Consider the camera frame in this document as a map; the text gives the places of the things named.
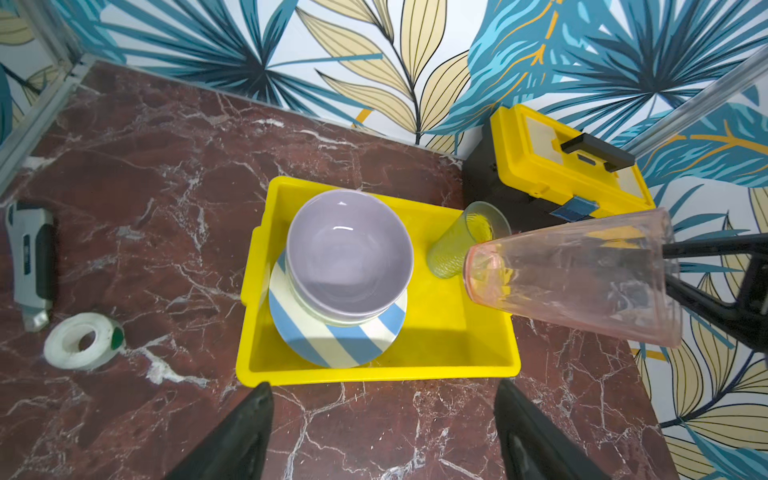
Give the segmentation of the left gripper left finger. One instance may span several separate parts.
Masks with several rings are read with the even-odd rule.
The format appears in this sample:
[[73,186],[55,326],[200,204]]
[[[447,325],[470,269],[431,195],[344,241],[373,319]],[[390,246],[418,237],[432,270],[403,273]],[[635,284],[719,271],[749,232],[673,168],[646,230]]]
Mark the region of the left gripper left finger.
[[165,479],[260,479],[273,414],[271,386],[262,382]]

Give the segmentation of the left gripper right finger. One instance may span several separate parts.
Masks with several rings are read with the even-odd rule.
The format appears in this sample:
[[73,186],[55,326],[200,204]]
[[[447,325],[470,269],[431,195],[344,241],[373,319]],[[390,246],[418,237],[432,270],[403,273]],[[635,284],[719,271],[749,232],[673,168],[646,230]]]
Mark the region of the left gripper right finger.
[[609,477],[509,379],[498,386],[494,418],[508,479]]

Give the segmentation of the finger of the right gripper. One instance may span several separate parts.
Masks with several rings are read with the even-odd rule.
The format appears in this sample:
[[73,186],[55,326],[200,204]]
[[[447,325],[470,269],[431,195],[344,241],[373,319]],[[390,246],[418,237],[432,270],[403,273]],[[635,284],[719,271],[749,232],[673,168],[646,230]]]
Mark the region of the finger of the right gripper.
[[665,244],[662,248],[665,259],[692,257],[713,257],[725,255],[767,255],[767,234],[752,234],[728,238],[687,240]]
[[767,275],[745,279],[736,302],[725,303],[665,276],[666,294],[751,349],[767,353]]

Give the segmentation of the pink translucent cup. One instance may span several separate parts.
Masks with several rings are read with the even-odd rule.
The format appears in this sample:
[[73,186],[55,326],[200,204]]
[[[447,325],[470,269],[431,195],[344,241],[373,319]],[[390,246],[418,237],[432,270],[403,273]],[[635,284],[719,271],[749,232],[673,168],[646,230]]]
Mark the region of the pink translucent cup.
[[679,266],[663,208],[562,224],[473,246],[463,279],[469,298],[532,320],[676,348],[680,306],[665,280]]

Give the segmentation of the yellow plastic bin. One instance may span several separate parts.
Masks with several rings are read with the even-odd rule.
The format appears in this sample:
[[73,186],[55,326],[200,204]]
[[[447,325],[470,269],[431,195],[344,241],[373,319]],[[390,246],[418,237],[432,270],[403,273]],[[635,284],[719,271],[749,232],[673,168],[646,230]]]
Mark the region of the yellow plastic bin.
[[427,267],[427,247],[459,218],[459,211],[388,196],[381,200],[403,221],[415,255],[400,334],[381,356],[353,368],[320,367],[295,353],[270,314],[270,277],[278,257],[285,256],[294,216],[327,189],[324,184],[285,176],[269,184],[262,223],[252,233],[241,292],[245,317],[236,376],[243,385],[504,378],[520,372],[509,315],[472,302],[462,279],[439,279]]

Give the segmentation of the lilac bowl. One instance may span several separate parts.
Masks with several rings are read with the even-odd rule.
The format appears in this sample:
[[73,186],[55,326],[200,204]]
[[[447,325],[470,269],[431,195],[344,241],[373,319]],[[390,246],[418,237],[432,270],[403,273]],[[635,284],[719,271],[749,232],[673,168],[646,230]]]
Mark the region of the lilac bowl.
[[362,317],[407,290],[414,247],[403,221],[376,197],[336,189],[308,200],[294,216],[285,262],[304,300],[323,313]]

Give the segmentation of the grey translucent cup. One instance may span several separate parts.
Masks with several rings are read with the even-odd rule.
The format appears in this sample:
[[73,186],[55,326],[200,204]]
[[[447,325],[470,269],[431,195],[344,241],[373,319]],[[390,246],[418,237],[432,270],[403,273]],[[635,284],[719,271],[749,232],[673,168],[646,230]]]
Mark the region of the grey translucent cup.
[[469,250],[480,243],[503,238],[512,229],[503,213],[490,203],[472,202],[427,252],[430,272],[440,279],[463,271]]

